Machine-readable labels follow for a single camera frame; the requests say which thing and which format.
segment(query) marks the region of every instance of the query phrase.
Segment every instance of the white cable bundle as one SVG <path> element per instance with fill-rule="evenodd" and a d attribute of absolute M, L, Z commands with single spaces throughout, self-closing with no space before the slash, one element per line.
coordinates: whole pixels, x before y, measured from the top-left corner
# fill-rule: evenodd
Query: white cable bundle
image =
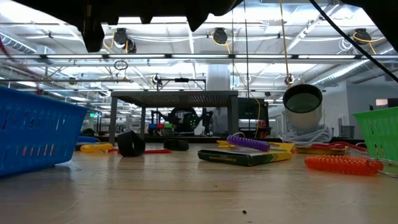
<path fill-rule="evenodd" d="M 326 125 L 319 126 L 319 129 L 309 133 L 300 134 L 296 130 L 290 130 L 285 133 L 281 133 L 279 138 L 286 143 L 292 143 L 297 146 L 308 146 L 317 143 L 329 143 L 333 137 L 333 131 Z"/>

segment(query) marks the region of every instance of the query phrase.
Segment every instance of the ceiling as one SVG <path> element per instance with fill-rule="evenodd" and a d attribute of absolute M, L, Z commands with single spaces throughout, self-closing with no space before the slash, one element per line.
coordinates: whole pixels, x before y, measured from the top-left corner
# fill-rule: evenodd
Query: ceiling
<path fill-rule="evenodd" d="M 289 55 L 355 55 L 356 52 L 342 37 L 326 22 L 320 19 L 318 11 L 312 5 L 297 3 L 284 5 L 284 21 L 286 45 Z M 36 11 L 9 0 L 0 0 L 0 34 L 17 40 L 23 46 L 36 50 L 36 54 L 64 54 L 68 58 L 52 58 L 49 63 L 35 59 L 18 60 L 18 63 L 0 59 L 0 76 L 3 79 L 48 78 L 64 80 L 77 78 L 97 80 L 95 82 L 78 82 L 70 85 L 67 82 L 41 83 L 42 89 L 53 90 L 85 90 L 83 92 L 53 91 L 49 96 L 59 100 L 80 102 L 70 97 L 86 98 L 95 103 L 107 103 L 107 96 L 99 96 L 98 89 L 151 89 L 152 78 L 158 74 L 161 78 L 197 78 L 205 79 L 208 65 L 211 63 L 228 64 L 233 75 L 241 75 L 241 82 L 235 89 L 244 90 L 243 82 L 249 82 L 249 88 L 258 90 L 254 96 L 264 97 L 261 90 L 283 90 L 286 88 L 286 66 L 284 58 L 278 60 L 250 59 L 245 60 L 214 60 L 210 58 L 185 58 L 183 60 L 169 58 L 150 58 L 151 54 L 212 54 L 212 55 L 280 55 L 284 53 L 281 15 L 278 4 L 263 4 L 260 1 L 248 0 L 246 10 L 238 6 L 233 12 L 221 17 L 210 15 L 207 21 L 195 32 L 190 32 L 184 17 L 155 17 L 152 24 L 142 25 L 137 17 L 121 17 L 119 24 L 109 26 L 103 24 L 106 31 L 105 45 L 112 45 L 113 33 L 116 28 L 127 29 L 127 34 L 136 47 L 137 54 L 146 54 L 145 58 L 128 59 L 128 68 L 115 71 L 113 64 L 116 60 L 74 58 L 75 54 L 87 54 L 81 34 L 76 27 L 66 24 L 48 14 Z M 383 38 L 382 33 L 374 25 L 366 13 L 353 6 L 328 6 L 322 4 L 333 21 L 347 34 L 353 34 L 357 28 L 366 28 L 373 39 Z M 215 28 L 222 27 L 228 35 L 228 43 L 217 45 L 211 38 Z M 386 39 L 373 43 L 378 49 L 389 45 Z M 369 45 L 363 48 L 371 52 Z M 12 54 L 22 54 L 21 51 L 8 46 Z M 124 50 L 115 45 L 111 48 L 103 47 L 99 54 L 125 54 Z M 310 83 L 314 78 L 328 70 L 342 64 L 352 63 L 348 60 L 289 60 L 289 73 L 295 78 L 295 83 Z M 358 74 L 353 80 L 369 76 L 368 73 Z M 119 82 L 126 77 L 130 82 Z M 34 90 L 35 85 L 18 82 L 10 83 L 10 87 Z M 200 90 L 199 85 L 170 82 L 164 89 Z M 278 99 L 280 93 L 274 93 L 270 99 Z"/>

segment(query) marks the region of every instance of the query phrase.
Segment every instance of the basket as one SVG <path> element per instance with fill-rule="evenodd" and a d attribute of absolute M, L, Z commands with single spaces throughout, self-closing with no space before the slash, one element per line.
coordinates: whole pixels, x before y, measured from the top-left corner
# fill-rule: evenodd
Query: basket
<path fill-rule="evenodd" d="M 398 108 L 354 114 L 372 158 L 398 162 Z"/>
<path fill-rule="evenodd" d="M 0 177 L 69 161 L 86 112 L 0 87 Z"/>

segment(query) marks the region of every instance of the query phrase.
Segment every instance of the ring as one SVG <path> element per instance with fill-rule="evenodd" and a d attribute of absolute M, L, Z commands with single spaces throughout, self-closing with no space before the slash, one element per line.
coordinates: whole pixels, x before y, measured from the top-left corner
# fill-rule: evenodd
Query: ring
<path fill-rule="evenodd" d="M 370 166 L 370 162 L 372 162 L 372 161 L 383 161 L 383 162 L 386 162 L 386 163 L 388 163 L 388 164 L 394 164 L 394 165 L 398 166 L 398 162 L 396 162 L 396 161 L 392 161 L 392 160 L 389 160 L 389 159 L 371 158 L 371 159 L 368 159 L 368 160 L 366 161 L 366 165 L 367 165 L 369 168 L 372 168 L 372 169 L 373 169 L 373 167 Z M 391 173 L 389 173 L 389 172 L 384 172 L 383 170 L 378 170 L 377 172 L 378 172 L 379 174 L 386 175 L 386 176 L 388 176 L 388 177 L 398 178 L 398 175 L 397 175 L 397 174 L 391 174 Z"/>

